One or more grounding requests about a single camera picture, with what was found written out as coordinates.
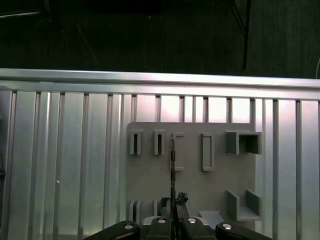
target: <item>square bracket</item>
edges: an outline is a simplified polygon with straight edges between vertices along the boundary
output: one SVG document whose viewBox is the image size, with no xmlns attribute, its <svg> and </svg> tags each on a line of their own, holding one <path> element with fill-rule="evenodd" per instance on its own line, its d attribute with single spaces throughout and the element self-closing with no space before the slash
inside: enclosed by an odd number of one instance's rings
<svg viewBox="0 0 320 240">
<path fill-rule="evenodd" d="M 262 154 L 262 133 L 244 131 L 226 131 L 226 152 Z"/>
</svg>

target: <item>gray pegboard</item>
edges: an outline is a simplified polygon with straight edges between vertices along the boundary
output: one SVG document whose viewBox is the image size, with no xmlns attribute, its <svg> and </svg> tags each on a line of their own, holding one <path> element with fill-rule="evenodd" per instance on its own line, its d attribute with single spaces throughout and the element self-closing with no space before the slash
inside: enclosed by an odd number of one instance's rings
<svg viewBox="0 0 320 240">
<path fill-rule="evenodd" d="M 199 216 L 200 211 L 209 216 L 212 211 L 233 220 L 227 214 L 225 191 L 239 196 L 240 207 L 245 207 L 246 190 L 255 190 L 255 155 L 246 152 L 246 142 L 239 142 L 239 155 L 226 149 L 226 132 L 254 133 L 253 124 L 132 122 L 127 132 L 127 201 L 128 206 L 132 200 L 141 201 L 140 222 L 154 214 L 154 200 L 170 196 L 172 136 L 175 190 L 188 194 L 190 216 Z M 245 225 L 253 228 L 252 223 Z"/>
</svg>

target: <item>screw head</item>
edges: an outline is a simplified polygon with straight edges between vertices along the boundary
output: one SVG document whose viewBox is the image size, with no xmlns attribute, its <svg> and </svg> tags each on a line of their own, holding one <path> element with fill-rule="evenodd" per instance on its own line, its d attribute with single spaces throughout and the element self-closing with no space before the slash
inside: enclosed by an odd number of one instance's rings
<svg viewBox="0 0 320 240">
<path fill-rule="evenodd" d="M 191 224 L 195 224 L 197 222 L 197 220 L 195 220 L 194 218 L 189 218 L 188 222 Z"/>
<path fill-rule="evenodd" d="M 232 229 L 232 226 L 230 224 L 223 224 L 222 227 L 226 230 L 231 230 Z"/>
<path fill-rule="evenodd" d="M 125 225 L 124 228 L 125 229 L 132 229 L 134 226 L 132 226 L 131 224 Z"/>
</svg>

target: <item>gray block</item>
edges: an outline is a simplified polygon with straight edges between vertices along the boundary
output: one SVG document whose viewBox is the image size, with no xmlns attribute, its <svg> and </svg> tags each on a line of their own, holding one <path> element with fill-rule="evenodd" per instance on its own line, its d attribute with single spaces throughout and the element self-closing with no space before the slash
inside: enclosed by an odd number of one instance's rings
<svg viewBox="0 0 320 240">
<path fill-rule="evenodd" d="M 245 204 L 241 205 L 240 197 L 226 190 L 226 211 L 233 221 L 247 222 L 261 220 L 262 199 L 250 190 L 245 191 Z"/>
<path fill-rule="evenodd" d="M 135 205 L 135 222 L 141 226 L 142 219 L 141 219 L 141 201 L 136 201 Z"/>
<path fill-rule="evenodd" d="M 226 152 L 262 154 L 262 133 L 245 131 L 226 131 Z"/>
<path fill-rule="evenodd" d="M 158 200 L 153 200 L 153 216 L 158 216 Z"/>
<path fill-rule="evenodd" d="M 202 169 L 213 171 L 215 168 L 215 140 L 211 132 L 202 133 Z"/>
<path fill-rule="evenodd" d="M 176 171 L 182 171 L 184 169 L 184 148 L 186 147 L 186 142 L 184 141 L 183 132 L 174 132 L 172 134 L 174 138 L 174 148 L 175 148 L 175 165 L 174 169 Z"/>
<path fill-rule="evenodd" d="M 129 203 L 129 217 L 128 220 L 129 221 L 134 221 L 134 215 L 135 215 L 135 205 L 136 205 L 136 201 L 135 200 L 131 200 Z"/>
<path fill-rule="evenodd" d="M 199 214 L 206 220 L 207 224 L 212 229 L 216 229 L 217 224 L 224 221 L 224 219 L 220 216 L 219 211 L 199 211 Z"/>
</svg>

